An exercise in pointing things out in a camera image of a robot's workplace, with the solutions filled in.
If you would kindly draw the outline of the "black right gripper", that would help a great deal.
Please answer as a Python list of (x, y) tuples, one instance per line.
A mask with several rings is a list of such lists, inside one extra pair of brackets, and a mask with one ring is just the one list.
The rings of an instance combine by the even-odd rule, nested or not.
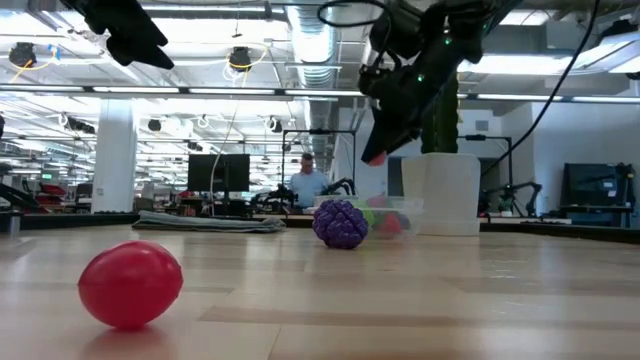
[(463, 61), (477, 63), (483, 56), (482, 34), (441, 32), (424, 43), (414, 61), (398, 69), (363, 66), (361, 93), (377, 102), (373, 127), (361, 161), (368, 164), (380, 153), (393, 153), (420, 137), (422, 113), (454, 77)]

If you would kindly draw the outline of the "red toy strawberry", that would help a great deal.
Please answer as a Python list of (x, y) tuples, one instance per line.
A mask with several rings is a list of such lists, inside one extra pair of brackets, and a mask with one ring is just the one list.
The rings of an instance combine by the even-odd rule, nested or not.
[(374, 229), (381, 234), (395, 236), (402, 232), (402, 224), (396, 213), (387, 213), (378, 218)]

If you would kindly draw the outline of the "purple toy grapes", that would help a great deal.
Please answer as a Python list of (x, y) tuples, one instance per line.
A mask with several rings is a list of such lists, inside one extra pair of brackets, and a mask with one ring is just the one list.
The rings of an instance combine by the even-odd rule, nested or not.
[(367, 237), (369, 222), (350, 202), (330, 199), (315, 210), (312, 229), (328, 248), (352, 250)]

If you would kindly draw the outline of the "red toy cherry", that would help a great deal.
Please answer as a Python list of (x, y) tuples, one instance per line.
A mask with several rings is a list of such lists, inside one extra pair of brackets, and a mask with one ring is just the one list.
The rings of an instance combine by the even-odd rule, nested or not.
[(77, 286), (82, 305), (95, 319), (116, 329), (133, 330), (169, 309), (183, 282), (182, 268), (166, 248), (129, 241), (96, 255)]

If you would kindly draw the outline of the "clear plastic tupperware container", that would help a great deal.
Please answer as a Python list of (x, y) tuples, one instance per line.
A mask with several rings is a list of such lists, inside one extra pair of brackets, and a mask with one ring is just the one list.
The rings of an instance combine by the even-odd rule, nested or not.
[[(408, 230), (402, 230), (402, 232), (395, 236), (388, 236), (379, 233), (372, 228), (369, 228), (369, 236), (371, 238), (378, 239), (399, 239), (405, 238), (409, 236), (414, 236), (418, 233), (421, 226), (421, 221), (423, 217), (423, 200), (418, 198), (405, 198), (400, 196), (387, 196), (389, 199), (389, 206), (387, 208), (372, 208), (374, 214), (376, 215), (376, 222), (379, 217), (387, 214), (387, 213), (396, 213), (399, 215), (400, 213), (405, 214), (411, 221), (411, 228)], [(354, 207), (359, 208), (361, 210), (362, 207), (369, 207), (366, 204), (366, 200), (370, 197), (364, 196), (349, 196), (349, 195), (323, 195), (317, 196), (314, 199), (314, 205), (305, 210), (307, 214), (313, 214), (315, 210), (326, 200), (330, 199), (340, 199), (346, 200), (350, 202)]]

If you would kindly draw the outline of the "green cactus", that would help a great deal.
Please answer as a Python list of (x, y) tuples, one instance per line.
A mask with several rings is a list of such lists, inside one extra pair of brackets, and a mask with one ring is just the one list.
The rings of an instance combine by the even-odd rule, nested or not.
[(422, 117), (421, 153), (458, 152), (458, 79), (453, 75)]

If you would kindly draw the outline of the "white hexagonal plant pot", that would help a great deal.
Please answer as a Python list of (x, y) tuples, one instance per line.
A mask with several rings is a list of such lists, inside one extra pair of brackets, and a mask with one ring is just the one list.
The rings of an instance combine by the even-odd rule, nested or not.
[(471, 154), (428, 153), (401, 163), (404, 196), (423, 201), (419, 235), (477, 237), (480, 162)]

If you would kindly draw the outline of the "person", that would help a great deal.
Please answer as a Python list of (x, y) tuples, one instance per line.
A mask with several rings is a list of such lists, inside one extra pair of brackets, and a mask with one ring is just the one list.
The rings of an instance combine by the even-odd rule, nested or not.
[(291, 176), (289, 185), (297, 196), (294, 206), (308, 208), (314, 204), (314, 198), (328, 188), (329, 180), (324, 173), (315, 170), (314, 157), (310, 153), (301, 156), (300, 164), (300, 170)]

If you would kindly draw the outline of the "white building column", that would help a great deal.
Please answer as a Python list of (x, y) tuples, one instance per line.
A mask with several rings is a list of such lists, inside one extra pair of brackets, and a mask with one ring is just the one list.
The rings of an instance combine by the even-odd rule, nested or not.
[(132, 100), (103, 99), (97, 131), (91, 211), (133, 209), (139, 119)]

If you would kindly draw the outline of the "black background monitor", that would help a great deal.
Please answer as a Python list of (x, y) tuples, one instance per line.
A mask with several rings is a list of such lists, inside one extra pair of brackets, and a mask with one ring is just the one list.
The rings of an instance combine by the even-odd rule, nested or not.
[(250, 156), (247, 154), (189, 156), (189, 191), (246, 192), (249, 190)]

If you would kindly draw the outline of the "folded grey cloth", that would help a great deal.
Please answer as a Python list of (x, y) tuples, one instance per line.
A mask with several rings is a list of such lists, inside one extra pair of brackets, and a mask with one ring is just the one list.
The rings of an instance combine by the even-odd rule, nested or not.
[(286, 224), (277, 218), (263, 220), (233, 220), (177, 216), (141, 211), (139, 220), (132, 225), (137, 230), (201, 231), (222, 233), (277, 233), (286, 229)]

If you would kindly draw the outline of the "black background cabinet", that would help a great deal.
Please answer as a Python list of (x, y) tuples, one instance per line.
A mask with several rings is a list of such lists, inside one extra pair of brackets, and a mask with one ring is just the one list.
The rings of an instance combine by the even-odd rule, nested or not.
[(630, 164), (565, 163), (560, 210), (631, 213), (636, 205)]

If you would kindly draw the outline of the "black background stand frame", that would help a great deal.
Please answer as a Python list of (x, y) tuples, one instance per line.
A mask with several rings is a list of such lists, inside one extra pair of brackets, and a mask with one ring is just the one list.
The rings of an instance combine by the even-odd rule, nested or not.
[[(505, 145), (506, 149), (503, 150), (503, 154), (498, 156), (496, 159), (489, 158), (481, 158), (481, 181), (489, 179), (491, 176), (497, 176), (497, 185), (491, 185), (486, 187), (485, 185), (481, 186), (481, 197), (483, 199), (488, 200), (491, 197), (500, 196), (504, 193), (507, 188), (510, 188), (514, 184), (514, 174), (513, 174), (513, 144), (514, 140), (510, 136), (490, 136), (490, 135), (482, 135), (482, 134), (472, 134), (472, 135), (459, 135), (459, 140), (463, 140), (465, 142), (495, 142), (498, 146)], [(503, 182), (500, 179), (500, 166), (506, 166), (506, 182)]]
[(310, 135), (310, 136), (329, 136), (334, 135), (336, 140), (334, 141), (334, 145), (337, 145), (340, 141), (342, 141), (345, 145), (351, 146), (351, 160), (349, 162), (351, 168), (351, 177), (355, 183), (356, 178), (356, 132), (354, 130), (331, 130), (331, 129), (308, 129), (308, 130), (287, 130), (285, 129), (282, 133), (281, 139), (281, 167), (284, 167), (285, 164), (285, 156), (288, 152), (291, 151), (291, 147), (293, 145), (302, 145), (301, 142), (297, 140), (297, 138), (301, 135)]

